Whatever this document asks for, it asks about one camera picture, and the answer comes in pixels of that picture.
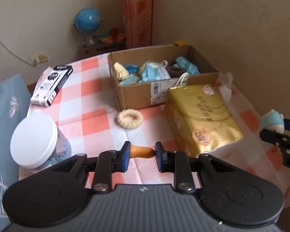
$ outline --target beige ring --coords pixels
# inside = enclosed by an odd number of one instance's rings
[[[132,121],[125,121],[123,120],[123,118],[125,116],[131,116],[133,118],[135,118],[135,120]],[[134,109],[127,109],[127,110],[123,110],[120,113],[118,113],[117,115],[117,122],[118,124],[126,129],[135,129],[138,128],[142,122],[143,122],[143,115]]]

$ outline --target checkered tablecloth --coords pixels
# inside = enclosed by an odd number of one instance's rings
[[[166,149],[178,149],[163,105],[141,109],[144,122],[135,130],[118,126],[118,106],[111,86],[107,54],[71,65],[73,73],[51,107],[30,105],[28,114],[38,111],[49,114],[68,138],[72,154],[98,156],[106,150],[120,150],[126,140],[136,146],[152,148],[155,142],[161,141]],[[37,86],[50,70],[45,70]],[[276,184],[285,195],[285,207],[290,206],[290,169],[282,166],[281,153],[275,146],[269,147],[259,139],[260,116],[254,107],[235,86],[232,94],[230,110],[245,138],[223,160]],[[90,186],[92,178],[93,174],[90,174],[87,186]],[[196,186],[199,186],[195,174],[194,178]],[[116,183],[173,183],[173,174],[159,173],[155,158],[135,158],[130,160],[126,173],[113,174],[113,185]]]

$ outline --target cable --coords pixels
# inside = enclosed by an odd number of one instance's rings
[[[21,57],[17,56],[16,54],[14,54],[13,52],[11,52],[1,41],[0,41],[0,44],[10,53],[12,54],[14,57],[16,57],[18,60],[20,61],[23,61],[24,63],[26,63],[27,65],[30,65],[32,67],[36,67],[36,64],[35,65],[32,65],[30,63],[28,63],[26,60],[23,60]]]

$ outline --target pink curtain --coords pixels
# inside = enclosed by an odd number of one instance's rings
[[[152,34],[152,0],[122,0],[127,48],[149,46]]]

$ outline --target electrical outlet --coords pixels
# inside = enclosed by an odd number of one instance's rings
[[[40,60],[40,63],[45,63],[48,61],[48,56],[47,56],[47,53],[44,52],[44,53],[39,53],[38,54],[38,58]]]
[[[40,60],[39,60],[38,55],[32,55],[32,56],[30,57],[30,59],[31,59],[31,62],[32,62],[32,64],[33,64],[34,66],[36,66],[37,64],[40,63]]]

